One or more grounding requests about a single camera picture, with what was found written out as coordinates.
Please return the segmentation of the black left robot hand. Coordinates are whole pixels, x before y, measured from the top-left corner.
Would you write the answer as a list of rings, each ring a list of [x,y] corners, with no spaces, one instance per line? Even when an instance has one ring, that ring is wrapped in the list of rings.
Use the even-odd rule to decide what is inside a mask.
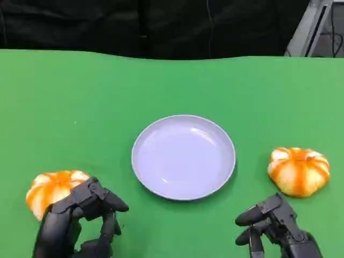
[[[40,223],[33,257],[112,257],[112,241],[121,235],[117,212],[126,212],[128,205],[100,181],[91,177],[72,188],[71,193],[51,204]],[[80,219],[103,219],[100,236],[75,249],[81,233]]]

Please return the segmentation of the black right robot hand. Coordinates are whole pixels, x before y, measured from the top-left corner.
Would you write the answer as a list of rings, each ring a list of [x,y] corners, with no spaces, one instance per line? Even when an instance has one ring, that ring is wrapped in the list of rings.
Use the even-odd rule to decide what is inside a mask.
[[[250,257],[264,257],[261,236],[279,245],[281,257],[316,257],[323,255],[313,237],[299,228],[297,214],[280,193],[255,204],[236,219],[235,224],[246,229],[236,238],[235,244],[249,247]]]

